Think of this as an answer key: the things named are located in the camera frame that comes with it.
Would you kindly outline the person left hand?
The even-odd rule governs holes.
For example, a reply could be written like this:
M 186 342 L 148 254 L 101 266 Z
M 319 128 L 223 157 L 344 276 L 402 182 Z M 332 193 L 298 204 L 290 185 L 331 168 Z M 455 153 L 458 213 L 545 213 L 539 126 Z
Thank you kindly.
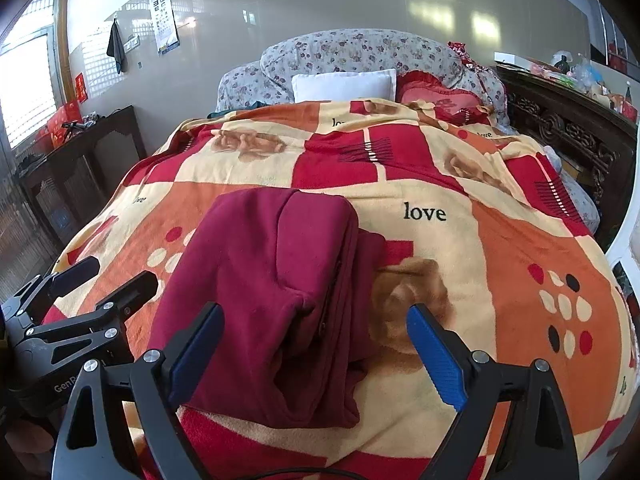
M 23 454 L 42 454 L 54 447 L 54 440 L 46 430 L 24 420 L 9 426 L 6 440 L 14 452 Z

